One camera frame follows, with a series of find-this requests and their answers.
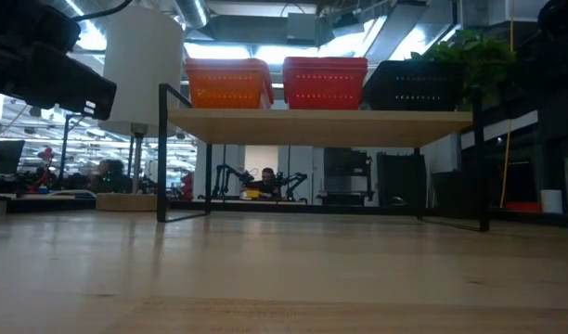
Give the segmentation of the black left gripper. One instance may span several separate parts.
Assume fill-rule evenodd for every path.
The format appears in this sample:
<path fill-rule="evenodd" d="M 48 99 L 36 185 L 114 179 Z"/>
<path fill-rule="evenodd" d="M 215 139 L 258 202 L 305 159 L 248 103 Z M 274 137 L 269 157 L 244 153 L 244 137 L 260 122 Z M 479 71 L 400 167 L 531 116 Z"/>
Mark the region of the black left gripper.
<path fill-rule="evenodd" d="M 60 106 L 106 121 L 116 90 L 116 83 L 42 43 L 15 52 L 0 47 L 0 94 L 31 106 Z"/>

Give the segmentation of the orange plastic basket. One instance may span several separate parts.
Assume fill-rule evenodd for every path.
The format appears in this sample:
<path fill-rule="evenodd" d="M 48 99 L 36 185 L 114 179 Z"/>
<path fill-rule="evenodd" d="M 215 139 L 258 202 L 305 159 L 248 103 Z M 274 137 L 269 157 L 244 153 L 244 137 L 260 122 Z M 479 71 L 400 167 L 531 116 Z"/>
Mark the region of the orange plastic basket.
<path fill-rule="evenodd" d="M 197 109 L 270 109 L 274 93 L 258 70 L 194 70 L 187 73 L 191 103 Z"/>
<path fill-rule="evenodd" d="M 259 72 L 269 72 L 269 68 L 261 64 L 250 64 L 250 63 L 211 63 L 211 64 L 199 64 L 199 63 L 189 63 L 186 65 L 186 71 L 259 71 Z"/>

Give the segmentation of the red plastic basket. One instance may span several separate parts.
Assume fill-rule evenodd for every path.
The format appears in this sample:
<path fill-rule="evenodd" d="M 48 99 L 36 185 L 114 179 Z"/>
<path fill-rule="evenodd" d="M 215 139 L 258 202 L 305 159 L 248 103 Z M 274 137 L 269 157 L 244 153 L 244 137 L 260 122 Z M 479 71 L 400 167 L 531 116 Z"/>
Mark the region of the red plastic basket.
<path fill-rule="evenodd" d="M 290 109 L 359 109 L 366 70 L 288 69 L 284 97 Z"/>
<path fill-rule="evenodd" d="M 284 71 L 365 71 L 366 65 L 341 63 L 288 63 Z"/>

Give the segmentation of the black plastic basket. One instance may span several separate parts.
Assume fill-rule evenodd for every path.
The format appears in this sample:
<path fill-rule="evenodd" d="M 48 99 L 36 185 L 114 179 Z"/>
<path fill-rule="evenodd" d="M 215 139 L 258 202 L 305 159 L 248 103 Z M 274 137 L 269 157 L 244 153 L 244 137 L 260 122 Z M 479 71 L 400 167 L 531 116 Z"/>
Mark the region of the black plastic basket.
<path fill-rule="evenodd" d="M 464 67 L 452 64 L 440 66 L 385 66 L 377 68 L 374 73 L 388 73 L 392 75 L 457 75 L 465 71 Z"/>
<path fill-rule="evenodd" d="M 459 74 L 373 74 L 362 103 L 373 110 L 453 111 L 462 92 Z"/>
<path fill-rule="evenodd" d="M 435 62 L 413 60 L 385 60 L 378 69 L 463 69 L 465 65 L 458 62 Z"/>

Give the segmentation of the wooden shelf with black legs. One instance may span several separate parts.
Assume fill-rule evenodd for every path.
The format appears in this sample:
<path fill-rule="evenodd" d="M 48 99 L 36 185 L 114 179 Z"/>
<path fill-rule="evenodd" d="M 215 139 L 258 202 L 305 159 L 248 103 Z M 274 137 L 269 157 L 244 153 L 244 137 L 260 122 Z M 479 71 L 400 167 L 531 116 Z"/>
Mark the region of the wooden shelf with black legs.
<path fill-rule="evenodd" d="M 397 110 L 260 110 L 193 109 L 189 101 L 167 83 L 158 87 L 157 221 L 168 223 L 166 191 L 168 126 L 174 124 L 203 141 L 205 156 L 204 214 L 212 204 L 213 145 L 390 147 L 422 146 L 467 126 L 474 131 L 477 193 L 477 231 L 490 229 L 487 175 L 484 171 L 484 121 L 481 108 L 472 112 Z"/>

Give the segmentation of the black stand pole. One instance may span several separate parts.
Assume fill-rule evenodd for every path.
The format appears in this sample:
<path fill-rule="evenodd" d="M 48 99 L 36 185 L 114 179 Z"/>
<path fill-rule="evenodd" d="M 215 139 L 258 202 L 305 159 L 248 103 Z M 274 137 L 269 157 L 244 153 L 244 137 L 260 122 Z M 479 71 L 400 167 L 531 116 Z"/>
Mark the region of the black stand pole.
<path fill-rule="evenodd" d="M 71 130 L 78 125 L 80 122 L 84 120 L 84 116 L 77 116 L 74 114 L 67 114 L 65 116 L 65 123 L 64 123 L 64 132 L 62 138 L 62 149 L 61 149 L 61 157 L 60 157 L 60 166 L 59 166 L 59 174 L 58 174 L 58 189 L 62 190 L 64 188 L 64 177 L 65 177 L 65 167 L 66 167 L 66 159 L 67 159 L 67 147 L 69 141 L 69 134 Z"/>

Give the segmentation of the red background object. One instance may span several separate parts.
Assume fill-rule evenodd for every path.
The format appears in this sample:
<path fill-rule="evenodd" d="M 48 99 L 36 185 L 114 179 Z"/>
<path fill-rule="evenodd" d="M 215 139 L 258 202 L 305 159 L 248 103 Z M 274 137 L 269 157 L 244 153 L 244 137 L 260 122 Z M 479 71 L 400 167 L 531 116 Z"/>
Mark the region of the red background object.
<path fill-rule="evenodd" d="M 183 201 L 192 201 L 194 188 L 194 173 L 187 173 L 181 177 L 181 195 L 180 199 Z"/>
<path fill-rule="evenodd" d="M 50 180 L 51 176 L 50 168 L 52 167 L 52 162 L 54 159 L 53 149 L 51 147 L 46 147 L 43 151 L 39 152 L 37 156 L 45 162 L 43 173 L 36 182 L 36 186 L 40 187 L 40 186 L 45 186 Z"/>

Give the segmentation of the dark computer monitor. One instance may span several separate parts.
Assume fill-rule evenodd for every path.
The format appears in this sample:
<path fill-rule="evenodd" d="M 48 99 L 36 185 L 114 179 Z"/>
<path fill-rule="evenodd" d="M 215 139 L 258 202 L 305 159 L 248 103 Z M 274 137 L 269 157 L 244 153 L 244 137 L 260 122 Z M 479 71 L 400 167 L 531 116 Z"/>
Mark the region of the dark computer monitor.
<path fill-rule="evenodd" d="M 0 141 L 0 174 L 13 174 L 19 166 L 24 140 Z"/>

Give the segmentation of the white shade wooden base lamp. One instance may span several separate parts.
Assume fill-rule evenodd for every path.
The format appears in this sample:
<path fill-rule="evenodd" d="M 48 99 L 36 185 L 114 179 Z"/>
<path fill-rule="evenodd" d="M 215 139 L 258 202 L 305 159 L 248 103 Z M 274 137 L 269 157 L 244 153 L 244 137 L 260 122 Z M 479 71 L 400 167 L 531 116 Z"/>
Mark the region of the white shade wooden base lamp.
<path fill-rule="evenodd" d="M 135 140 L 132 184 L 126 193 L 97 195 L 99 211 L 154 212 L 157 197 L 139 192 L 142 144 L 159 136 L 159 85 L 180 84 L 184 31 L 169 16 L 142 6 L 128 6 L 110 16 L 104 77 L 117 85 L 100 129 Z"/>

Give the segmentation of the person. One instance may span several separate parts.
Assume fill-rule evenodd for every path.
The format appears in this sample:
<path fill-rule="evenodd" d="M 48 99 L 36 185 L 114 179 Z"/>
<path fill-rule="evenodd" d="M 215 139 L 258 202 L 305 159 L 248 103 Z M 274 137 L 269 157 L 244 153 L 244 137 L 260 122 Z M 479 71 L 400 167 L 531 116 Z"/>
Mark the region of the person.
<path fill-rule="evenodd" d="M 272 168 L 265 167 L 262 170 L 260 181 L 254 181 L 245 186 L 245 188 L 257 188 L 261 191 L 259 200 L 281 200 L 281 188 L 275 186 L 276 174 Z"/>
<path fill-rule="evenodd" d="M 91 173 L 88 189 L 94 193 L 127 193 L 131 190 L 131 179 L 123 172 L 120 160 L 103 160 Z"/>

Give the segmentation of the black equipment cabinet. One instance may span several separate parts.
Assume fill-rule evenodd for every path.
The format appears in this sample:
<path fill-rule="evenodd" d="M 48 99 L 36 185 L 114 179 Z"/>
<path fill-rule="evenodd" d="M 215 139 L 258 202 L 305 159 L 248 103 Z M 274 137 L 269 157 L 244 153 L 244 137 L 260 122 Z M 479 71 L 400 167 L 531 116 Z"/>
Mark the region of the black equipment cabinet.
<path fill-rule="evenodd" d="M 324 186 L 319 194 L 325 206 L 364 206 L 372 201 L 372 158 L 363 150 L 324 149 Z"/>

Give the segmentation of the green potted plant black pot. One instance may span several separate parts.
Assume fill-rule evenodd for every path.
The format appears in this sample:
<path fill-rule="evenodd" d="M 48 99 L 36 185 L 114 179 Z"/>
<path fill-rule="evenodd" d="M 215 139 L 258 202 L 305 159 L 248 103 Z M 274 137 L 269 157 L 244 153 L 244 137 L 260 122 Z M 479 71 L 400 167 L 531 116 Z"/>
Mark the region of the green potted plant black pot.
<path fill-rule="evenodd" d="M 471 111 L 473 88 L 481 89 L 485 108 L 498 103 L 498 84 L 506 79 L 508 66 L 515 60 L 515 53 L 499 37 L 484 37 L 477 31 L 457 30 L 451 39 L 438 42 L 423 53 L 411 52 L 410 59 L 463 63 L 465 79 L 458 110 Z"/>

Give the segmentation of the red low box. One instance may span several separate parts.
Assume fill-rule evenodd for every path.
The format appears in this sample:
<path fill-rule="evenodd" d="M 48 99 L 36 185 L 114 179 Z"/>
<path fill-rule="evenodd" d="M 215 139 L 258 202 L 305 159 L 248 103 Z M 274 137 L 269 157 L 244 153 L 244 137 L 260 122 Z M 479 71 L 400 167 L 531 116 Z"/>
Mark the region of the red low box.
<path fill-rule="evenodd" d="M 530 201 L 508 201 L 503 204 L 503 209 L 514 212 L 542 213 L 541 204 Z"/>

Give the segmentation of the white cylindrical bin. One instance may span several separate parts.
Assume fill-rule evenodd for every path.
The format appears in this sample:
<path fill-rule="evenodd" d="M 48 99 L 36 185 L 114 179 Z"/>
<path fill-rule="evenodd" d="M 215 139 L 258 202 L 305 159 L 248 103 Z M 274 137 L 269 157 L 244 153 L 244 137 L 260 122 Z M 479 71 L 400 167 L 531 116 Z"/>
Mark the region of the white cylindrical bin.
<path fill-rule="evenodd" d="M 562 192 L 558 189 L 540 191 L 541 209 L 543 213 L 563 214 Z"/>

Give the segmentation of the black aluminium table frame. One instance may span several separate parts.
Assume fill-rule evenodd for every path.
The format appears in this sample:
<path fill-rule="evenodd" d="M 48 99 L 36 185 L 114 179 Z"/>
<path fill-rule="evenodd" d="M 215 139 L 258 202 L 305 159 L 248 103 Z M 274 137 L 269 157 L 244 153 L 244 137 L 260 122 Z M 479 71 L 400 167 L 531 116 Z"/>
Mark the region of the black aluminium table frame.
<path fill-rule="evenodd" d="M 93 210 L 96 202 L 92 199 L 10 199 L 0 197 L 6 204 L 7 213 L 28 212 L 59 212 Z M 437 209 L 409 209 L 362 206 L 316 206 L 284 203 L 254 202 L 236 203 L 213 202 L 205 205 L 203 202 L 171 201 L 167 205 L 170 210 L 192 212 L 277 212 L 277 213 L 307 213 L 307 214 L 353 214 L 353 215 L 395 215 L 395 216 L 422 216 L 444 217 L 455 219 L 476 219 L 475 213 L 445 213 Z M 489 210 L 486 218 L 492 221 L 507 221 L 531 225 L 550 225 L 568 228 L 568 214 L 515 212 L 509 210 Z"/>

